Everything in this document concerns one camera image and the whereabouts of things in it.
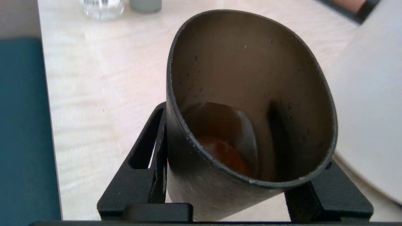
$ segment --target blue seat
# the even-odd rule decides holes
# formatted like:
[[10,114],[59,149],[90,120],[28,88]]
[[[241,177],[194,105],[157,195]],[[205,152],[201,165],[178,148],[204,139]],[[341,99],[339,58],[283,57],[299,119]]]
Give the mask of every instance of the blue seat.
[[0,225],[61,220],[42,44],[0,41]]

